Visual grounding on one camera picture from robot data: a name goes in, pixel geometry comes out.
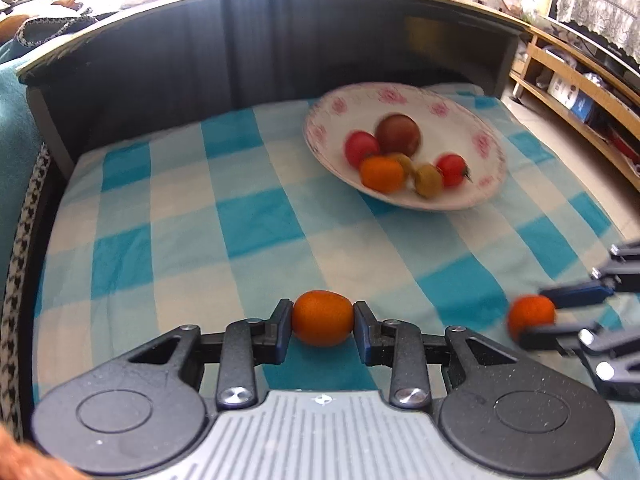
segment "gray ribbed panel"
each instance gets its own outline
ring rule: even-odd
[[[189,456],[148,480],[498,480],[443,440],[423,413],[378,392],[272,391],[226,412]],[[587,471],[573,480],[597,480]]]

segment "yellow-green fruit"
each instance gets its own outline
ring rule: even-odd
[[[440,194],[444,185],[442,174],[433,164],[425,164],[415,170],[415,192],[425,198],[433,198]]]
[[[402,170],[404,171],[404,176],[414,176],[414,164],[404,153],[389,153],[387,156],[400,163],[400,166],[402,166]]]

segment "curtain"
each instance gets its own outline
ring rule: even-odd
[[[574,20],[640,62],[640,0],[558,0],[558,21]]]

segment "checkered tablecloth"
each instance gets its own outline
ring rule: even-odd
[[[424,332],[462,324],[509,344],[510,300],[585,279],[620,234],[500,101],[473,86],[435,90],[504,137],[510,173],[498,196],[476,208],[416,212],[358,193],[305,145],[307,101],[231,112],[83,155],[38,295],[36,400],[178,325],[221,332],[314,288],[366,300],[379,319],[407,320]],[[633,324],[638,303],[620,296],[562,318]],[[575,360],[541,359],[589,381]],[[258,370],[262,388],[321,390],[386,391],[389,374],[361,365],[353,340],[331,349],[292,340],[283,365]],[[208,369],[205,393],[214,380]],[[602,470],[612,479],[640,478],[640,409],[614,410],[618,430]]]

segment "orange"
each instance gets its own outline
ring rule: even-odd
[[[507,315],[507,328],[516,342],[524,329],[555,322],[556,306],[545,296],[520,296],[511,303]]]
[[[312,346],[334,346],[353,330],[353,305],[344,296],[328,290],[310,290],[293,305],[293,332]]]
[[[402,164],[388,156],[370,156],[360,165],[362,185],[380,193],[397,191],[404,186],[405,179]]]

